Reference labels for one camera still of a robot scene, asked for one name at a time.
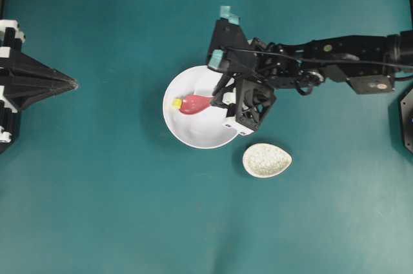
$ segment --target red bottle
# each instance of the red bottle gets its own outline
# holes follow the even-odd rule
[[[202,112],[209,106],[212,97],[203,97],[202,95],[187,95],[183,99],[174,99],[172,107],[179,110],[185,115],[193,115]]]

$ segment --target white bowl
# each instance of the white bowl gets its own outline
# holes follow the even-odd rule
[[[257,143],[245,151],[243,164],[252,176],[266,179],[284,172],[292,157],[285,150],[272,144]]]
[[[235,129],[222,125],[226,109],[210,106],[197,114],[185,115],[172,107],[174,99],[190,94],[210,97],[221,76],[207,66],[195,66],[180,73],[166,89],[163,118],[172,134],[186,145],[202,149],[217,148],[237,136]]]

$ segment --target speckled white dish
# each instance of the speckled white dish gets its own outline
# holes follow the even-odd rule
[[[280,147],[258,143],[250,146],[244,153],[243,164],[252,176],[266,179],[285,171],[292,157]]]

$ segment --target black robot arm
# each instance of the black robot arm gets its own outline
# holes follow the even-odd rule
[[[387,37],[350,35],[301,45],[247,40],[239,18],[221,7],[208,50],[208,67],[222,73],[212,105],[227,109],[225,126],[241,135],[256,131],[276,100],[277,89],[311,94],[331,79],[358,94],[394,90],[398,72],[413,72],[413,32]]]

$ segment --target teal table surface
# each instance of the teal table surface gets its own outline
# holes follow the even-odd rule
[[[412,273],[408,83],[279,91],[262,129],[215,150],[168,131],[165,88],[204,63],[220,5],[267,42],[412,26],[408,0],[6,0],[23,51],[80,89],[25,111],[0,156],[0,273]],[[241,164],[262,141],[293,156],[269,180]]]

